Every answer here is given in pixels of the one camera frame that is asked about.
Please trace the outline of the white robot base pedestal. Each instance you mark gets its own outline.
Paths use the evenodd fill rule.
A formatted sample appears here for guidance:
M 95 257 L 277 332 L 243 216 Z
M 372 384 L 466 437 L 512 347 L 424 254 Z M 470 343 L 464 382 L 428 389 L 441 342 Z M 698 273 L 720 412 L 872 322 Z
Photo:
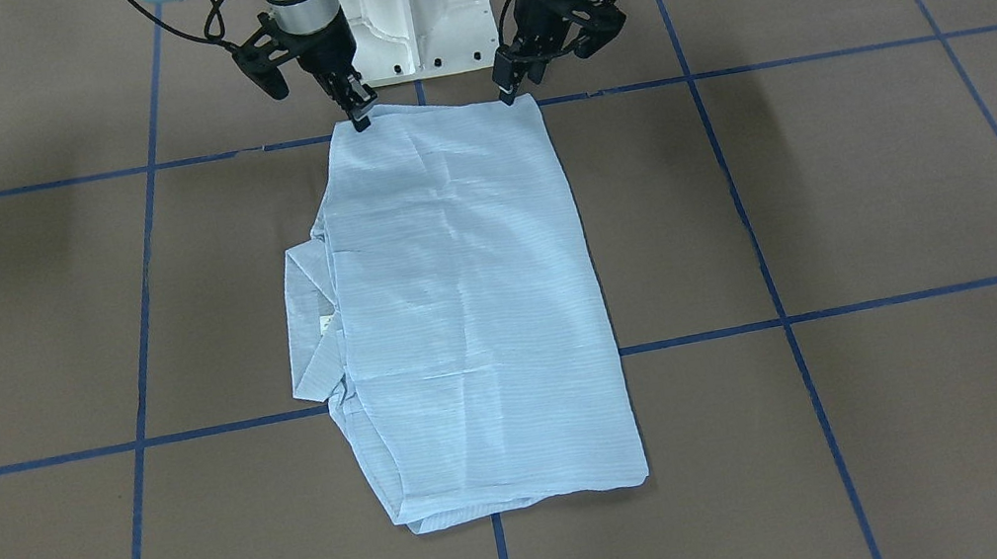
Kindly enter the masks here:
M 490 0 L 339 0 L 356 40 L 355 68 L 376 88 L 491 68 Z

